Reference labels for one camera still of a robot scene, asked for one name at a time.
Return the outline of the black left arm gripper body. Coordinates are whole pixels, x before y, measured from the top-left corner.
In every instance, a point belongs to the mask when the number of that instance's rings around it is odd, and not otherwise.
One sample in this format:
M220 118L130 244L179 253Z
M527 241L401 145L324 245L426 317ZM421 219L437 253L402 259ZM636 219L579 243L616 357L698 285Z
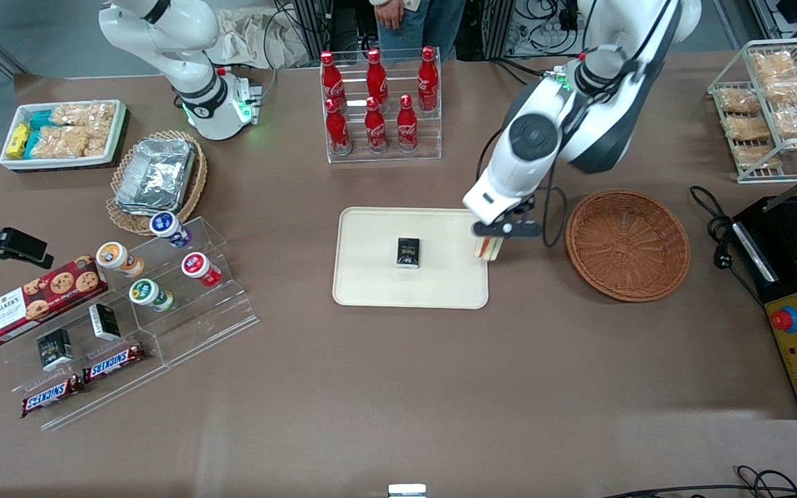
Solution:
M516 205L504 214L506 223L528 223L529 212L535 207L535 196L528 196L527 199Z

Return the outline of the person's right hand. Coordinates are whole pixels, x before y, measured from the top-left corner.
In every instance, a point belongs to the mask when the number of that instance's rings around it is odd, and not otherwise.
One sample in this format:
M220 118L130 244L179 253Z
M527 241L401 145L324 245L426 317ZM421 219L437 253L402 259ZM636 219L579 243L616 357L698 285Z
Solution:
M389 30L398 30L404 15L404 6L401 0L389 0L374 4L374 18L383 27Z

